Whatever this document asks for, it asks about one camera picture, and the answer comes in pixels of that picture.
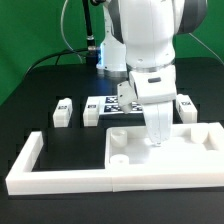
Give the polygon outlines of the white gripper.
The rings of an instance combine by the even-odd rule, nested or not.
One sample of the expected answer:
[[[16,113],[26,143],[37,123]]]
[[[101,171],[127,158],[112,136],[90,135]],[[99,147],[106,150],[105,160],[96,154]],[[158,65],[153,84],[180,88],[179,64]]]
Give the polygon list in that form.
[[[129,72],[129,80],[117,85],[118,105],[128,114],[132,103],[141,105],[148,136],[155,147],[161,147],[171,135],[173,101],[176,99],[174,65],[156,72]]]

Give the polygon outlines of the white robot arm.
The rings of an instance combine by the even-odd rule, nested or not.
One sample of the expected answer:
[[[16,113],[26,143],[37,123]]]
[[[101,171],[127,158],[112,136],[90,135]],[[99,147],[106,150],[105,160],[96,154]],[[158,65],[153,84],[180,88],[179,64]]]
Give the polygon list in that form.
[[[207,0],[101,0],[109,12],[111,34],[126,51],[127,80],[117,85],[124,113],[142,106],[150,140],[168,140],[176,99],[173,37],[202,23]]]

